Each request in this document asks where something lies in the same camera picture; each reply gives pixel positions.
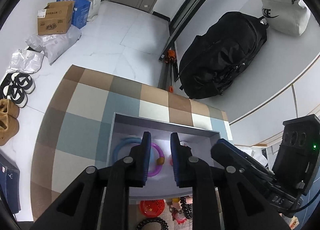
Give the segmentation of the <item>red China flag badge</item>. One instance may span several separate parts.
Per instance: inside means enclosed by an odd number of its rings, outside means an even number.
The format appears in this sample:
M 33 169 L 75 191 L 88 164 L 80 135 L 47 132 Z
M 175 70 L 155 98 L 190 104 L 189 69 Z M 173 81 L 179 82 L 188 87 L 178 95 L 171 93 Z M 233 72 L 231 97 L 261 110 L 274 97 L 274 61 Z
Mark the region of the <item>red China flag badge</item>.
M 164 200 L 146 200 L 140 201 L 140 212 L 147 218 L 156 218 L 160 216 L 165 209 Z

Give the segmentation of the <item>pink pig figurine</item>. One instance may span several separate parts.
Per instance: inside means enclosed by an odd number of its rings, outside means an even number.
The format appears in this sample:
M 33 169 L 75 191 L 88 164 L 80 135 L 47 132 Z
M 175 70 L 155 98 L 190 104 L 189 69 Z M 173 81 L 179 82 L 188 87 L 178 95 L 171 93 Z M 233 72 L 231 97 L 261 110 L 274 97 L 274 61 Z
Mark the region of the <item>pink pig figurine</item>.
M 191 196 L 176 197 L 172 199 L 170 208 L 176 210 L 191 210 L 193 205 L 193 198 Z

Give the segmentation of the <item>grey cardboard tray box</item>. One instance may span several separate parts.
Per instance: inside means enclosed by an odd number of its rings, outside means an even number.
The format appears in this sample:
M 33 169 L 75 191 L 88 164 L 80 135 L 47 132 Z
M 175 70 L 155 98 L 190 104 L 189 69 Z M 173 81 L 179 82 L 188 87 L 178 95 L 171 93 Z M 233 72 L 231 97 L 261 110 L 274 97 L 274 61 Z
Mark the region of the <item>grey cardboard tray box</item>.
M 178 188 L 176 186 L 173 167 L 170 164 L 170 135 L 173 132 L 178 133 L 180 141 L 191 148 L 194 156 L 214 167 L 215 162 L 211 158 L 210 149 L 217 142 L 220 134 L 215 131 L 115 113 L 108 142 L 107 166 L 109 167 L 113 164 L 112 155 L 114 149 L 122 139 L 130 137 L 142 138 L 146 131 L 151 134 L 151 142 L 162 149 L 165 155 L 165 163 L 161 172 L 154 177 L 149 177 L 143 188 L 130 188 L 130 199 L 136 201 L 159 200 L 192 194 L 191 188 Z

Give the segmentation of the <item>red white small charm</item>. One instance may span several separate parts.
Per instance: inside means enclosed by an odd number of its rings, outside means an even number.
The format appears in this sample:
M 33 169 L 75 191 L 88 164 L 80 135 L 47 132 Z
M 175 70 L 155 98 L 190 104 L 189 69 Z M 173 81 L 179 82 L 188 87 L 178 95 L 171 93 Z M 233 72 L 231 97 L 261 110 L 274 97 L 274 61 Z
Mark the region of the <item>red white small charm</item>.
M 178 225 L 185 223 L 188 219 L 184 216 L 183 212 L 172 212 L 172 220 L 176 221 Z

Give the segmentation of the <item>checkered table cloth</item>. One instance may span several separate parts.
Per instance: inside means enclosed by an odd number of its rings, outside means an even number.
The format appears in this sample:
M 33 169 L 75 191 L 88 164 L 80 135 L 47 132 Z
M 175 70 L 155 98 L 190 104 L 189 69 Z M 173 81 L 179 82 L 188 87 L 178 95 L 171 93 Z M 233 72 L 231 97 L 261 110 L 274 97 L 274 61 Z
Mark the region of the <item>checkered table cloth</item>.
M 133 169 L 124 138 L 107 166 L 115 113 L 215 131 L 232 139 L 226 114 L 156 87 L 71 66 L 54 93 L 37 136 L 31 167 L 33 229 L 126 229 Z M 148 178 L 161 172 L 162 149 L 151 143 Z

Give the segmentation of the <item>black folded tripod stand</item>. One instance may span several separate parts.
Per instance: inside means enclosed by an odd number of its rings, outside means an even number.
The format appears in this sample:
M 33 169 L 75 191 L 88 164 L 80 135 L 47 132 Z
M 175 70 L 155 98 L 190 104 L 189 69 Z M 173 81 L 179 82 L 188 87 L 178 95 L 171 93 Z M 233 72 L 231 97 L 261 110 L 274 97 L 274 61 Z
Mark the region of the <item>black folded tripod stand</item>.
M 169 23 L 169 38 L 162 51 L 159 61 L 163 62 L 158 88 L 172 90 L 172 82 L 178 80 L 177 59 L 169 56 L 175 49 L 175 42 L 206 0 L 185 0 Z

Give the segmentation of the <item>black backpack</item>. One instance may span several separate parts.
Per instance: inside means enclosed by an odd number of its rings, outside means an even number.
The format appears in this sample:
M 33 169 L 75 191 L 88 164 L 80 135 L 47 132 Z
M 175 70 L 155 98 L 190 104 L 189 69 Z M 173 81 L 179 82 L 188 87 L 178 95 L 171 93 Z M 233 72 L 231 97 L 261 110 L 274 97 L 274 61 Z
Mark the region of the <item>black backpack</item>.
M 190 99 L 222 95 L 267 41 L 265 18 L 227 12 L 195 37 L 179 64 L 181 90 Z

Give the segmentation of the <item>dark blue shoe box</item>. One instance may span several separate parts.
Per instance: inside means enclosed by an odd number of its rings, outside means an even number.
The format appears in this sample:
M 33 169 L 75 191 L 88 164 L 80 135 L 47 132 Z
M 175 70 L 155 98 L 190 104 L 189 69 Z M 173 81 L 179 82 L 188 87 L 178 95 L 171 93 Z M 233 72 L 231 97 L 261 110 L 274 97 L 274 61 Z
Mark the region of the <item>dark blue shoe box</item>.
M 12 214 L 17 214 L 20 210 L 19 196 L 19 169 L 11 164 L 3 155 L 0 160 L 1 167 L 1 188 Z

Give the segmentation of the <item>tan suede shoe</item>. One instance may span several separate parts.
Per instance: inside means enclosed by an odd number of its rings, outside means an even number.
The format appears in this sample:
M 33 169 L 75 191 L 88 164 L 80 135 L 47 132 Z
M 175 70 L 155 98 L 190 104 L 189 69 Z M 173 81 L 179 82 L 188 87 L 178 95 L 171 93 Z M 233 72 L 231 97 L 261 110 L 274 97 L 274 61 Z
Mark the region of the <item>tan suede shoe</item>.
M 1 116 L 0 126 L 0 146 L 3 146 L 18 133 L 20 125 L 16 118 L 5 114 Z
M 0 99 L 0 115 L 9 115 L 17 118 L 20 113 L 20 108 L 9 99 Z

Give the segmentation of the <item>grey plastic mailer bag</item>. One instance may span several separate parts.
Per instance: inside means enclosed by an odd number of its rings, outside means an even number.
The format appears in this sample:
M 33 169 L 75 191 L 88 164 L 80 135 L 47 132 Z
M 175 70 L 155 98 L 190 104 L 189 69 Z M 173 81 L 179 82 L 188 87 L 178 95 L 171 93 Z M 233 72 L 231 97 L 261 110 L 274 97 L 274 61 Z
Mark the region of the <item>grey plastic mailer bag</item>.
M 65 34 L 31 35 L 27 38 L 27 45 L 34 51 L 43 52 L 52 65 L 65 51 L 74 45 L 81 37 L 82 32 L 71 25 Z

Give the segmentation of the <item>crumpled white plastic bag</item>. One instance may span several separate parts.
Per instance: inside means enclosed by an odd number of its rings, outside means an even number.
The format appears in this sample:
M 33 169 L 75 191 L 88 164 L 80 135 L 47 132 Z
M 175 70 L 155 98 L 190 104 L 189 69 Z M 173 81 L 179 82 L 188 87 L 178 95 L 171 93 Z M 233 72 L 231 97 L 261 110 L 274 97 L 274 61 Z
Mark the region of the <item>crumpled white plastic bag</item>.
M 7 73 L 37 73 L 43 62 L 44 54 L 27 49 L 18 49 L 11 56 Z

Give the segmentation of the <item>blue cardboard box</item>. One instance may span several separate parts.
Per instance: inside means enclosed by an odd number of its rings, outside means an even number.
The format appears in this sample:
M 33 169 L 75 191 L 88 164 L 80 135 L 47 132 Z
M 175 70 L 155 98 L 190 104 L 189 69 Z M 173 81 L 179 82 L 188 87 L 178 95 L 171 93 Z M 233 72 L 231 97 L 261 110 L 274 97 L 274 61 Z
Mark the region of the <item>blue cardboard box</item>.
M 74 1 L 74 9 L 72 15 L 72 25 L 81 29 L 87 23 L 91 2 L 88 0 L 56 0 L 59 1 Z

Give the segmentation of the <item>brown cardboard box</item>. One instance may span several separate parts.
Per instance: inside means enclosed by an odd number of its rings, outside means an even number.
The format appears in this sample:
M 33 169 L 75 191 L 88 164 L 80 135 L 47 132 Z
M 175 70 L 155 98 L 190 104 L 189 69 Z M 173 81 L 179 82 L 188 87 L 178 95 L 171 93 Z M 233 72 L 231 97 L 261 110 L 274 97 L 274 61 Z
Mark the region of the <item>brown cardboard box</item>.
M 38 35 L 65 34 L 72 23 L 74 1 L 50 2 L 37 13 Z

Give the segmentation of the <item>grey tote bag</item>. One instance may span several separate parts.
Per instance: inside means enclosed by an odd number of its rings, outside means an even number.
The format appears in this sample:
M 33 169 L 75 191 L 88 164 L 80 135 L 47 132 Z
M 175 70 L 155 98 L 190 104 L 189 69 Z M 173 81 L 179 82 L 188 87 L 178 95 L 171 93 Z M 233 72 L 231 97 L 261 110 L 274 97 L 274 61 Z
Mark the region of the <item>grey tote bag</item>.
M 262 14 L 273 29 L 292 36 L 302 35 L 311 11 L 303 0 L 261 0 Z

